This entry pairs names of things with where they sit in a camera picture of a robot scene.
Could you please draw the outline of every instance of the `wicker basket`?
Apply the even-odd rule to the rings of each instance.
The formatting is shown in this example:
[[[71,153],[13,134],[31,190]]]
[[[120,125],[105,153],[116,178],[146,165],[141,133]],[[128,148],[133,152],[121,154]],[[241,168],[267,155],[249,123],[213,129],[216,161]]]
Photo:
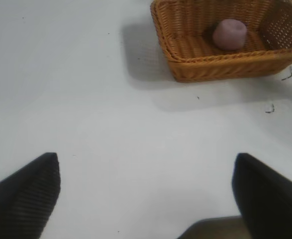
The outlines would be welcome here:
[[[292,64],[292,0],[154,0],[151,13],[179,82],[265,76]],[[248,27],[239,51],[212,43],[216,25],[227,18]]]

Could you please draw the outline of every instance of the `dark speck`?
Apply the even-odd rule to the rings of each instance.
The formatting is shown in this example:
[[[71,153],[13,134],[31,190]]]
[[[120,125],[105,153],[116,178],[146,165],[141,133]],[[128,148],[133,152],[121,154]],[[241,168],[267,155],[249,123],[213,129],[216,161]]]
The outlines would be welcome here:
[[[271,111],[265,111],[265,113],[267,113],[267,114],[271,114],[271,113],[274,113],[274,112],[275,112],[274,104],[272,104],[272,110]]]
[[[289,79],[289,78],[292,78],[292,66],[290,66],[290,74],[291,74],[290,76],[288,76],[288,77],[282,79],[282,81],[287,80],[287,79]]]

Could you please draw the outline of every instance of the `brown wicker basket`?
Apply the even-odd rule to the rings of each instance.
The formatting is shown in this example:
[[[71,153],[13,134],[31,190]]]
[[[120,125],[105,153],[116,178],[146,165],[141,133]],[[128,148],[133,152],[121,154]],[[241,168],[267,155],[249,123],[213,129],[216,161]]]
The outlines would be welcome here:
[[[154,0],[151,13],[179,82],[265,76],[292,64],[292,0]],[[227,18],[248,27],[239,51],[212,43],[216,25]]]

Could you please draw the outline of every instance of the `pink ball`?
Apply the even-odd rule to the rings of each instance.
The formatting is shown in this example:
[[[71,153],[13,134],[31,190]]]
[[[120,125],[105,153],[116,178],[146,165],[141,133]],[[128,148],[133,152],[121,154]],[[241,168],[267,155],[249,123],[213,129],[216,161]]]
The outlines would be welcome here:
[[[213,41],[222,50],[234,51],[244,46],[246,35],[247,28],[243,22],[226,19],[214,31]]]

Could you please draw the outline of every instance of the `white table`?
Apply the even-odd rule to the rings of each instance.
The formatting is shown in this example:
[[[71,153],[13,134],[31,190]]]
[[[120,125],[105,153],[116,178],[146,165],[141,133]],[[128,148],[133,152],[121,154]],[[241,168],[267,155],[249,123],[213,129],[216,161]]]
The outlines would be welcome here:
[[[238,152],[292,179],[288,69],[176,83],[149,5],[0,1],[0,180],[58,153],[62,191],[43,239],[174,239],[237,215]]]

